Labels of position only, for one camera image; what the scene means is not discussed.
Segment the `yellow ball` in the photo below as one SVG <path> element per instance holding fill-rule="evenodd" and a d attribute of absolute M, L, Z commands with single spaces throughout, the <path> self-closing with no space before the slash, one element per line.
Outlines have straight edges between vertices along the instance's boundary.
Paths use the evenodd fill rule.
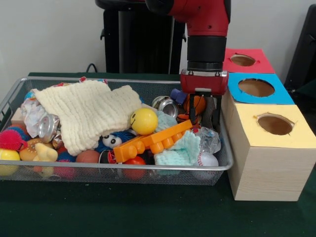
<path fill-rule="evenodd" d="M 0 149 L 0 160 L 20 160 L 20 156 L 16 151 Z M 17 169 L 17 165 L 0 165 L 0 176 L 12 175 Z"/>
<path fill-rule="evenodd" d="M 139 135 L 149 135 L 158 126 L 158 117 L 151 109 L 141 108 L 132 114 L 130 124 Z"/>

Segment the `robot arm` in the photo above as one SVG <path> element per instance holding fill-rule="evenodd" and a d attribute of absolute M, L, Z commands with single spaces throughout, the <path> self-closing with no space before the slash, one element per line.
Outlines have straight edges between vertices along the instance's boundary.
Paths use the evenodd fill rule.
<path fill-rule="evenodd" d="M 228 84 L 223 72 L 231 0 L 145 0 L 157 14 L 174 16 L 188 27 L 188 67 L 181 73 L 182 90 L 190 96 L 190 119 L 195 120 L 194 95 L 217 97 L 213 125 L 219 123 L 221 96 Z"/>
<path fill-rule="evenodd" d="M 150 11 L 187 23 L 188 70 L 220 72 L 231 17 L 231 0 L 146 0 Z"/>

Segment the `wire mesh basket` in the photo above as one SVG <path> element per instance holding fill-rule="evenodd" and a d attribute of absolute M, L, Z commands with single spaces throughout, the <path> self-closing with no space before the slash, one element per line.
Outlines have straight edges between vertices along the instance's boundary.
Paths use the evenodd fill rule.
<path fill-rule="evenodd" d="M 18 80 L 0 104 L 0 130 L 10 126 L 14 112 L 21 106 L 24 96 L 31 89 L 42 90 L 61 82 L 77 82 L 69 78 L 28 77 Z M 108 79 L 111 89 L 130 85 L 151 105 L 154 98 L 169 95 L 174 88 L 181 89 L 179 81 Z M 207 100 L 207 112 L 203 115 L 203 126 L 211 126 L 214 100 Z M 126 165 L 98 163 L 65 163 L 38 161 L 0 160 L 0 180 L 58 181 L 58 182 L 104 182 L 170 185 L 215 185 L 225 170 L 233 165 L 233 155 L 223 121 L 220 121 L 222 148 L 214 154 L 218 167 Z"/>

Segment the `orange lego block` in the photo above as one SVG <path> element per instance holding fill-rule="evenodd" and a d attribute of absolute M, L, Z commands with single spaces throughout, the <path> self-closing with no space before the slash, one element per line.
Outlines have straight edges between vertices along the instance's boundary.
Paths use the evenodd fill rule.
<path fill-rule="evenodd" d="M 142 154 L 145 151 L 144 143 L 141 138 L 146 136 L 135 137 L 117 147 L 114 147 L 114 155 L 117 163 L 134 159 L 138 154 Z"/>
<path fill-rule="evenodd" d="M 184 133 L 192 127 L 191 121 L 187 120 L 163 131 L 143 137 L 141 138 L 141 141 L 144 143 L 145 147 L 150 147 L 153 154 L 157 154 L 164 149 L 172 147 L 174 143 L 182 138 Z"/>
<path fill-rule="evenodd" d="M 142 154 L 146 149 L 150 149 L 153 154 L 160 153 L 172 147 L 192 127 L 191 121 L 188 120 L 158 133 L 136 137 L 114 147 L 115 159 L 118 163 L 125 162 Z"/>

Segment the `shape sorter box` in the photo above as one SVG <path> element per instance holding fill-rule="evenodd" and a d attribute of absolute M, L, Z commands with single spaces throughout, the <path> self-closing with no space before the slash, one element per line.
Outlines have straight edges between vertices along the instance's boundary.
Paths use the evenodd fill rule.
<path fill-rule="evenodd" d="M 236 103 L 294 105 L 277 75 L 230 73 L 228 90 L 222 98 L 223 117 L 228 131 Z"/>
<path fill-rule="evenodd" d="M 229 137 L 235 200 L 298 200 L 316 162 L 316 137 L 296 105 L 236 103 Z"/>
<path fill-rule="evenodd" d="M 226 48 L 223 69 L 230 73 L 275 73 L 262 49 Z"/>

